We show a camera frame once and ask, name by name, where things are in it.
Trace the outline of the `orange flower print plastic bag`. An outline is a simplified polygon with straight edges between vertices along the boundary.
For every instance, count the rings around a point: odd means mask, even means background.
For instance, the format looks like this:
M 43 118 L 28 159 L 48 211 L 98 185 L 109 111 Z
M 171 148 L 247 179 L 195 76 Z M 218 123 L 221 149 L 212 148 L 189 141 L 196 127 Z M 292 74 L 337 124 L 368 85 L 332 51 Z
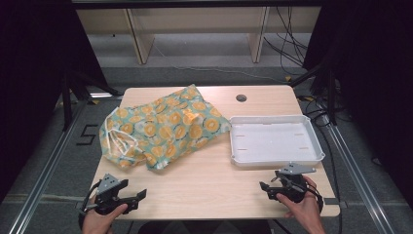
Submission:
M 99 129 L 102 156 L 122 169 L 145 162 L 161 170 L 231 130 L 216 107 L 191 85 L 133 107 L 117 107 Z

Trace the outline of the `person's right hand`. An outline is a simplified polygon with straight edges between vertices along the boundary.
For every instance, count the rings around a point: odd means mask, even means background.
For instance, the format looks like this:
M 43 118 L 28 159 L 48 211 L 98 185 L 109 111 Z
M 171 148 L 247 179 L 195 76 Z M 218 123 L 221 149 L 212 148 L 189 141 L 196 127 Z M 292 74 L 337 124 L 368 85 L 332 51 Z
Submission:
M 305 227 L 323 227 L 317 196 L 310 191 L 306 192 L 300 203 L 294 203 L 282 194 L 278 194 L 278 198 L 288 208 L 288 212 L 284 215 L 285 218 L 295 218 L 304 229 Z

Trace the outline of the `black curtain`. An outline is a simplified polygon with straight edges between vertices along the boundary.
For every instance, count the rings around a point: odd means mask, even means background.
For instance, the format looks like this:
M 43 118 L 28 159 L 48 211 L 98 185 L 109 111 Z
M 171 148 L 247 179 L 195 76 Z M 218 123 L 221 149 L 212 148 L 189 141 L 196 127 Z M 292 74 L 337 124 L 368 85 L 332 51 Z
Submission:
M 413 210 L 413 0 L 324 0 L 304 67 L 336 39 L 345 42 L 333 69 L 344 99 Z
M 72 0 L 0 0 L 0 203 L 77 74 L 106 82 Z

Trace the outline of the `white plastic tray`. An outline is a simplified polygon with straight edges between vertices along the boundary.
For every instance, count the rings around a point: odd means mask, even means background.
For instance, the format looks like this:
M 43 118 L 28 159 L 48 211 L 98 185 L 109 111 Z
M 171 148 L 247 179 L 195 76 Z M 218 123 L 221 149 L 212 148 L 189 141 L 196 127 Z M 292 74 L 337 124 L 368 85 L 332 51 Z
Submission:
M 238 167 L 314 166 L 325 157 L 304 115 L 233 116 L 230 123 L 231 159 Z

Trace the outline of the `black overhead frame bar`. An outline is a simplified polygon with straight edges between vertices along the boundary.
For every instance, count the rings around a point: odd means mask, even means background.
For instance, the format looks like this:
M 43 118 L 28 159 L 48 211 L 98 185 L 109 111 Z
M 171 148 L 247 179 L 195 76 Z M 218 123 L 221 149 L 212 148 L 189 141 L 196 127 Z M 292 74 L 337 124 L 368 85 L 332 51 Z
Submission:
M 318 7 L 327 0 L 71 0 L 76 9 Z

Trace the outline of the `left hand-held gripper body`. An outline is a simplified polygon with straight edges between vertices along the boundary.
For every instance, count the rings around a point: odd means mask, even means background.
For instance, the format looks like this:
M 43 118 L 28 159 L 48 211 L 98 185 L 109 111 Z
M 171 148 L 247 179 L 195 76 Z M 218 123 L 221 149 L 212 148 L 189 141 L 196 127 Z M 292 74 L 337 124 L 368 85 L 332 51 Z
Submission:
M 111 174 L 105 174 L 95 193 L 94 203 L 95 210 L 100 215 L 108 215 L 113 212 L 119 205 L 124 203 L 118 195 L 114 195 L 114 187 L 120 182 L 119 179 Z

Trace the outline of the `black tape strip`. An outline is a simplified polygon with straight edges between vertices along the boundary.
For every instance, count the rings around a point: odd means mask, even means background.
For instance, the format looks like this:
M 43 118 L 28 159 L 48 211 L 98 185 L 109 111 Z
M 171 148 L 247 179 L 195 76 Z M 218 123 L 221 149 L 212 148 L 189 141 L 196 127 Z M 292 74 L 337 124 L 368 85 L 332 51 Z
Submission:
M 341 201 L 338 198 L 323 198 L 325 206 L 337 205 L 340 209 L 346 209 L 348 207 L 346 201 Z

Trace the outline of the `person's left hand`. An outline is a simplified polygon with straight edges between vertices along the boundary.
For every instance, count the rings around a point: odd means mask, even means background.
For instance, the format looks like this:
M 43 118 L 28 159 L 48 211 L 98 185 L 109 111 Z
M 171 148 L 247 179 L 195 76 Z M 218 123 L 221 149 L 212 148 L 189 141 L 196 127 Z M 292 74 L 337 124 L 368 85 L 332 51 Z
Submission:
M 111 225 L 127 208 L 127 204 L 122 204 L 106 215 L 98 214 L 95 210 L 88 211 L 82 226 L 82 234 L 114 234 Z

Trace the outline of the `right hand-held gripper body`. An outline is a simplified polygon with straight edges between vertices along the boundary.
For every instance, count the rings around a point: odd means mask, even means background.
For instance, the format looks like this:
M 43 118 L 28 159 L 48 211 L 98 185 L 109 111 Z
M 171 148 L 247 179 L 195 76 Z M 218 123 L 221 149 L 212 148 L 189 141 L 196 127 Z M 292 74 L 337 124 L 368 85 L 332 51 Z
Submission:
M 282 194 L 289 200 L 300 203 L 307 192 L 307 182 L 303 174 L 314 173 L 316 169 L 290 162 L 276 171 L 276 179 L 282 183 Z

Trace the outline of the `aluminium floor rail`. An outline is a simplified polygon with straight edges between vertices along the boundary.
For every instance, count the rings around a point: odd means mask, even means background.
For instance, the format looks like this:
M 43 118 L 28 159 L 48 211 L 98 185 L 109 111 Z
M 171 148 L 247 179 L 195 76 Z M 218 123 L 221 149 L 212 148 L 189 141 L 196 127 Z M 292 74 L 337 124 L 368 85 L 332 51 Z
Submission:
M 379 200 L 375 196 L 371 187 L 367 183 L 360 167 L 349 149 L 347 143 L 342 137 L 338 127 L 333 124 L 328 116 L 322 118 L 323 123 L 327 126 L 328 132 L 335 143 L 340 156 L 349 172 L 352 181 L 355 184 L 357 192 L 361 197 L 364 206 L 367 208 L 373 222 L 380 234 L 395 234 L 395 230 L 387 217 L 385 210 L 382 208 Z
M 53 120 L 3 201 L 3 205 L 16 210 L 14 214 L 9 212 L 13 221 L 6 234 L 24 234 L 86 105 L 83 100 L 70 104 L 72 120 L 67 126 L 63 123 L 63 108 L 54 112 Z

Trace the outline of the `black metal stand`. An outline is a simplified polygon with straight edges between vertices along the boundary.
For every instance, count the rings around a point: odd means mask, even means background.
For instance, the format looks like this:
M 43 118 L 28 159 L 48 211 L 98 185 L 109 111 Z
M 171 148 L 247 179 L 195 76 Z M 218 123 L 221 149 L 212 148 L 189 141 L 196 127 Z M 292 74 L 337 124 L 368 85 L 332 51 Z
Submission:
M 114 97 L 120 97 L 123 95 L 123 93 L 121 93 L 120 91 L 109 87 L 103 82 L 97 81 L 96 79 L 88 76 L 83 72 L 75 71 L 72 69 L 66 70 L 63 73 L 63 77 L 61 79 L 61 96 L 64 110 L 63 129 L 65 131 L 73 122 L 70 94 L 73 93 L 79 100 L 90 100 L 92 98 L 92 94 L 87 89 L 88 85 L 97 87 Z
M 321 62 L 312 69 L 308 70 L 298 78 L 293 79 L 289 86 L 294 88 L 306 80 L 314 77 L 310 91 L 313 95 L 320 95 L 322 92 L 327 94 L 326 112 L 329 121 L 332 125 L 336 125 L 335 118 L 335 77 L 331 64 L 329 62 Z

